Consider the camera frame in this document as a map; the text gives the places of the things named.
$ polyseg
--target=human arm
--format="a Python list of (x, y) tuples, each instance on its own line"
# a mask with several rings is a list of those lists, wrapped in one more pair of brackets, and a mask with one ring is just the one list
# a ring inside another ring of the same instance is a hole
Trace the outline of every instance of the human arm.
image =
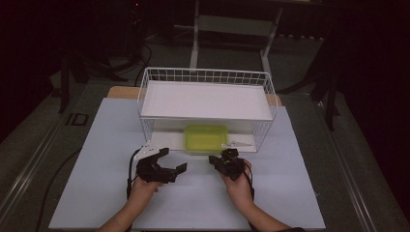
[(123, 208), (117, 212), (110, 220), (108, 220), (98, 231), (99, 232), (124, 232), (135, 221), (138, 216), (144, 211), (145, 207), (150, 202), (154, 192), (162, 186), (159, 182), (150, 182), (137, 177), (132, 186), (130, 198)]
[[(245, 160), (246, 170), (249, 175), (251, 164)], [(253, 203), (250, 185), (245, 174), (232, 181), (229, 177), (220, 175), (226, 185), (226, 191), (233, 205), (238, 211), (259, 231), (280, 231), (290, 227), (276, 218), (270, 216)]]

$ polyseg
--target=white wire basket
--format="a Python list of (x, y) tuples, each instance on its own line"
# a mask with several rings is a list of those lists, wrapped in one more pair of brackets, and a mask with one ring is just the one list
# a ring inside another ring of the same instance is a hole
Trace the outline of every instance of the white wire basket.
[(257, 152), (277, 107), (267, 72), (233, 70), (147, 68), (137, 99), (145, 139), (171, 150), (186, 150), (187, 126), (217, 125), (228, 132), (221, 148)]

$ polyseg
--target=yellow container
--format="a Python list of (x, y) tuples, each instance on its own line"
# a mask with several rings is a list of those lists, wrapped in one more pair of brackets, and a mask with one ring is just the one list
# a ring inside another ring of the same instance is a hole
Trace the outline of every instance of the yellow container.
[(185, 148), (193, 153), (220, 152), (227, 135), (226, 126), (189, 125), (185, 128)]

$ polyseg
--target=white paper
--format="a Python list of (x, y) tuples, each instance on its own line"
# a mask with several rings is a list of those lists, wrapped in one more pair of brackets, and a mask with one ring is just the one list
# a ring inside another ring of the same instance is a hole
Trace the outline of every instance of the white paper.
[[(126, 202), (131, 154), (143, 144), (136, 101), (104, 99), (49, 227), (95, 229), (111, 218)], [(252, 163), (255, 202), (264, 211), (290, 226), (325, 228), (284, 107), (260, 151), (240, 156)], [(184, 162), (187, 172), (160, 188), (133, 228), (249, 230), (207, 157), (171, 151), (159, 160), (170, 168)]]

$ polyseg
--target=white board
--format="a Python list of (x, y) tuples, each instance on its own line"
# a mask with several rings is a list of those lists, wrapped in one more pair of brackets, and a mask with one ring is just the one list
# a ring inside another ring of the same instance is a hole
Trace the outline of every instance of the white board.
[(141, 117), (273, 121), (262, 86), (155, 80)]
[[(104, 99), (49, 227), (96, 229), (126, 202), (131, 154), (145, 144), (135, 100)], [(304, 160), (284, 107), (252, 163), (255, 202), (290, 226), (325, 228)], [(176, 183), (160, 188), (136, 230), (249, 230), (207, 157), (171, 151), (162, 167), (187, 162)]]

